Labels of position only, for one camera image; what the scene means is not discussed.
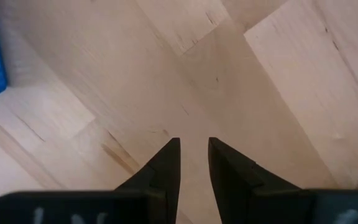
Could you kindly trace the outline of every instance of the wooden floor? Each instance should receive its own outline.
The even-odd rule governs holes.
[[[178,223],[220,223],[210,136],[358,188],[358,1],[0,0],[0,36],[0,194],[114,189],[180,137]]]

